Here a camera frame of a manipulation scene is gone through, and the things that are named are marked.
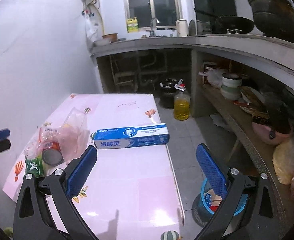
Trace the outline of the green plastic bottle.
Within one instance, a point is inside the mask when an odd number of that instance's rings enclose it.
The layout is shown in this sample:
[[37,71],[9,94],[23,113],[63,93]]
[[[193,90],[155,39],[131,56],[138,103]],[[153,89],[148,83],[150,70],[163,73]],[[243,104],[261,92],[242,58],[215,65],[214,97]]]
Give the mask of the green plastic bottle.
[[26,158],[25,174],[33,174],[35,177],[47,176],[48,165],[43,162],[42,154],[39,154],[33,159]]

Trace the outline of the red soda can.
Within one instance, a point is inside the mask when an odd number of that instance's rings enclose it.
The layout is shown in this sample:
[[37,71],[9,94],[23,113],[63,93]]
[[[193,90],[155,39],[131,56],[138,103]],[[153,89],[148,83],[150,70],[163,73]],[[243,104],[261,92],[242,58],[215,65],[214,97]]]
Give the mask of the red soda can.
[[60,144],[57,141],[47,141],[41,145],[41,156],[44,163],[52,167],[63,162]]

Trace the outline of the clear cake plastic bag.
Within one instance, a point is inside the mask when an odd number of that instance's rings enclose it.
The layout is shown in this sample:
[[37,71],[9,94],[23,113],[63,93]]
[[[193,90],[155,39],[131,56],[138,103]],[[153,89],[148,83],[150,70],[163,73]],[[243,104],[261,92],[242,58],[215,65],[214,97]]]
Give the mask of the clear cake plastic bag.
[[81,154],[82,149],[87,145],[88,133],[87,113],[72,108],[61,126],[54,127],[51,124],[41,126],[23,153],[26,158],[33,159],[41,154],[41,145],[44,142],[57,141],[60,144],[62,163],[64,163]]

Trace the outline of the blue toothpaste box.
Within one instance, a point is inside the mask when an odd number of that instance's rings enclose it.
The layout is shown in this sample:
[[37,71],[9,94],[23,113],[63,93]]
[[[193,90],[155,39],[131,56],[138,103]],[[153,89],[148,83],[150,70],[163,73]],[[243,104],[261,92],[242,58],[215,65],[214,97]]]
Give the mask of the blue toothpaste box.
[[99,129],[93,136],[100,150],[165,145],[169,140],[166,124]]

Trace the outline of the blue plastic trash basket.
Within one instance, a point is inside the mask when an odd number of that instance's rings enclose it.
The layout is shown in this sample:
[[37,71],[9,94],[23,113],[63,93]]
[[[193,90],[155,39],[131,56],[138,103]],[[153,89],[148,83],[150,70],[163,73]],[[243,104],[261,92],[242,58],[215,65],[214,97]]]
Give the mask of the blue plastic trash basket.
[[192,217],[201,227],[204,227],[208,223],[218,209],[218,206],[213,205],[213,197],[217,197],[217,195],[213,192],[208,179],[205,178],[202,182],[200,193],[194,199],[192,205]]

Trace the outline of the concrete kitchen counter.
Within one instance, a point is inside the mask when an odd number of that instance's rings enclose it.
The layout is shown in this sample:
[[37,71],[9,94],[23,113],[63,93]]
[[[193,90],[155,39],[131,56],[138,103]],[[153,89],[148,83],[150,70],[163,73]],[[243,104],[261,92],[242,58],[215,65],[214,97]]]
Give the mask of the concrete kitchen counter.
[[93,57],[139,50],[185,48],[218,55],[259,70],[294,90],[294,43],[251,34],[148,37],[114,42],[90,50]]

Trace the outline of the yellow plastic bag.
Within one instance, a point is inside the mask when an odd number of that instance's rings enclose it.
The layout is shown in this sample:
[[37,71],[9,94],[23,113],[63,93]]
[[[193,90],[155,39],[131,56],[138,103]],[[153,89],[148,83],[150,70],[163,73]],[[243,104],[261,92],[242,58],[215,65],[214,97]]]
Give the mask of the yellow plastic bag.
[[291,184],[294,174],[294,135],[275,148],[272,162],[278,181],[283,185]]

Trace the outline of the pink patterned tablecloth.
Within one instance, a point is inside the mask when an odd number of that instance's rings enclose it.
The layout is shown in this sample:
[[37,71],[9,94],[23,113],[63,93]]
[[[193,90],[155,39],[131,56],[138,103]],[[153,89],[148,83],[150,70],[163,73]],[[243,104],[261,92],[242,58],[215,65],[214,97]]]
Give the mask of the pink patterned tablecloth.
[[[91,133],[160,122],[151,94],[72,94],[46,125],[61,126],[72,109],[85,113]],[[99,239],[160,239],[184,221],[166,145],[99,150],[73,204]]]

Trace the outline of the stack of white bowls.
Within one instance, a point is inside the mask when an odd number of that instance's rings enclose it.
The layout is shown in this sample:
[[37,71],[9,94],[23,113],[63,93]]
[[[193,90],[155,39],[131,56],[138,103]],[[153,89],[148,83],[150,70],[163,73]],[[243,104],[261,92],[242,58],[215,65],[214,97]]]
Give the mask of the stack of white bowls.
[[235,101],[241,97],[240,87],[242,85],[242,77],[238,74],[223,73],[222,85],[220,88],[222,96],[229,100]]

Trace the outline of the brown ceramic bowl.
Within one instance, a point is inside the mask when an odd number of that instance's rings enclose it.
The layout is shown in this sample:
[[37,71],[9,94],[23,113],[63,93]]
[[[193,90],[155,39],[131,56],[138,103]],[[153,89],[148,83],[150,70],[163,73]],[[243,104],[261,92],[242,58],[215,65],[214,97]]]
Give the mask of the brown ceramic bowl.
[[106,34],[106,35],[103,35],[103,39],[108,39],[111,43],[114,43],[118,41],[118,34],[117,33]]

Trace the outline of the yellow detergent bottle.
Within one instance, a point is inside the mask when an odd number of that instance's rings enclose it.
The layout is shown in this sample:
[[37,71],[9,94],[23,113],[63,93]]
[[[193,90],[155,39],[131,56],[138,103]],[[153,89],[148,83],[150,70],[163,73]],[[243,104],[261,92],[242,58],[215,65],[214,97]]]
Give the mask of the yellow detergent bottle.
[[126,25],[127,25],[127,32],[128,33],[135,33],[139,31],[139,26],[138,26],[138,19],[137,17],[134,18],[128,18],[126,20]]

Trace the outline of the white kettle jug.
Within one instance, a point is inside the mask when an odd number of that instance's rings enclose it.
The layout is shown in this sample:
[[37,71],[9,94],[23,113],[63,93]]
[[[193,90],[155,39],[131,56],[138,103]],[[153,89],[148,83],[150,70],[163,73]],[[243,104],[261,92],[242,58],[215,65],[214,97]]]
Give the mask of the white kettle jug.
[[186,37],[189,35],[188,23],[186,19],[176,21],[177,37]]

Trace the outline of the metal sink faucet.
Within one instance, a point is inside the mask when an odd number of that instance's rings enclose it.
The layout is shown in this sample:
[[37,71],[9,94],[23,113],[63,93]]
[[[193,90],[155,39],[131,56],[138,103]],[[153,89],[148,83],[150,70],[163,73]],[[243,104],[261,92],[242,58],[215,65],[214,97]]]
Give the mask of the metal sink faucet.
[[155,30],[157,29],[157,24],[159,24],[158,18],[153,17],[150,21],[150,37],[156,37]]

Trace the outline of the black cabinet appliance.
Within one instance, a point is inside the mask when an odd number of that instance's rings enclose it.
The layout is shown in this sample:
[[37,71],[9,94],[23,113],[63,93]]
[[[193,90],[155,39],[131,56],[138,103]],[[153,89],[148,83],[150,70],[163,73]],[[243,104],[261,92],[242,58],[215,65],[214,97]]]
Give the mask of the black cabinet appliance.
[[205,24],[210,34],[227,33],[219,21],[220,16],[236,16],[235,0],[194,0],[196,20]]

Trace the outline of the window with white frame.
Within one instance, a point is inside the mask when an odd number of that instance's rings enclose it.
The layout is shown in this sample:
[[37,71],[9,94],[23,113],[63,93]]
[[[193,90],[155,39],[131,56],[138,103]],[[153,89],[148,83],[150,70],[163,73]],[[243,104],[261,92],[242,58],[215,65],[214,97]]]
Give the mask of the window with white frame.
[[180,0],[124,0],[125,16],[137,17],[139,31],[150,30],[150,21],[158,18],[157,29],[175,29],[181,18]]

